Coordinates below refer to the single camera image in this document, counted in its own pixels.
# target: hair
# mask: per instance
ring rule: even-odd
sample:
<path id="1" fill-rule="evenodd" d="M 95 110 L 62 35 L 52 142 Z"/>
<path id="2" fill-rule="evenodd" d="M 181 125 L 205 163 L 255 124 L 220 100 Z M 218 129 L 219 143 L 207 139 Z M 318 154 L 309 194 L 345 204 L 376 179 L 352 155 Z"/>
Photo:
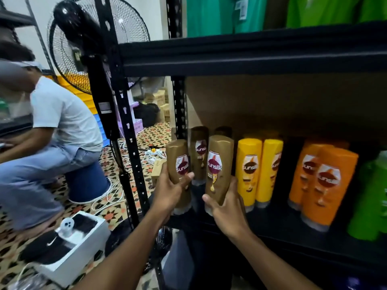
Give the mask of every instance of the hair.
<path id="1" fill-rule="evenodd" d="M 7 40 L 0 41 L 0 59 L 9 61 L 35 61 L 35 55 L 26 46 Z"/>

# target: nike swoosh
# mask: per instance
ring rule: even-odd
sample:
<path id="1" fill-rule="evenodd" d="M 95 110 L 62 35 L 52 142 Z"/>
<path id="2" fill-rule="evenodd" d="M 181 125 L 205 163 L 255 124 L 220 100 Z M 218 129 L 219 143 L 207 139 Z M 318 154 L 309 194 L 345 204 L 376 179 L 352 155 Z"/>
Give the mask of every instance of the nike swoosh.
<path id="1" fill-rule="evenodd" d="M 54 238 L 54 240 L 52 240 L 50 243 L 47 243 L 47 246 L 51 246 L 51 244 L 53 244 L 53 243 L 54 243 L 54 241 L 55 241 L 56 237 L 55 237 L 55 238 Z"/>

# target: brown bottle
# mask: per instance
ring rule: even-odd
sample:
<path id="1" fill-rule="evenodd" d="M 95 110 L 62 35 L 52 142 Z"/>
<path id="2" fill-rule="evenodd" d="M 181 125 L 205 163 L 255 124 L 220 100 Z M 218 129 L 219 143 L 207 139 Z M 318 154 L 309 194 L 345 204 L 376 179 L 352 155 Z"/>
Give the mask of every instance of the brown bottle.
<path id="1" fill-rule="evenodd" d="M 223 135 L 231 138 L 233 136 L 233 129 L 229 126 L 219 126 L 215 129 L 214 134 Z"/>
<path id="2" fill-rule="evenodd" d="M 234 141 L 231 138 L 223 135 L 209 138 L 206 194 L 220 205 L 223 205 L 230 185 L 233 153 Z M 210 208 L 205 207 L 205 210 L 212 215 Z"/>
<path id="3" fill-rule="evenodd" d="M 191 170 L 195 173 L 192 185 L 206 183 L 208 128 L 197 126 L 191 129 Z"/>
<path id="4" fill-rule="evenodd" d="M 166 144 L 168 174 L 173 184 L 189 172 L 187 141 L 178 139 Z M 183 191 L 173 214 L 184 214 L 191 208 L 191 193 Z"/>

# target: white headband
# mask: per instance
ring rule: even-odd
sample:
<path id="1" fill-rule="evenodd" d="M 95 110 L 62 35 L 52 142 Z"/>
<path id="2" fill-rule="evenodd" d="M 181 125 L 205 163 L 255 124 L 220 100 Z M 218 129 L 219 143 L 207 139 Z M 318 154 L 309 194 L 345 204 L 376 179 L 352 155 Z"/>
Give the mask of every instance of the white headband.
<path id="1" fill-rule="evenodd" d="M 20 67 L 31 67 L 32 66 L 32 67 L 38 68 L 40 71 L 43 70 L 42 64 L 40 64 L 37 61 L 23 61 L 23 62 L 9 61 L 9 62 L 12 63 L 12 64 L 15 64 L 15 65 L 18 65 Z"/>

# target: barcode sticker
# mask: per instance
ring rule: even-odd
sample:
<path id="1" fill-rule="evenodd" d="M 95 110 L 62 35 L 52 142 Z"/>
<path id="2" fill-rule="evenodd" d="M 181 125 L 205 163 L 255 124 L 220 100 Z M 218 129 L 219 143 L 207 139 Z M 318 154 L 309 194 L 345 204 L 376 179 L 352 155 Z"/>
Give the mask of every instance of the barcode sticker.
<path id="1" fill-rule="evenodd" d="M 247 7 L 249 6 L 249 0 L 239 0 L 235 3 L 235 10 L 240 10 L 239 20 L 247 19 Z"/>

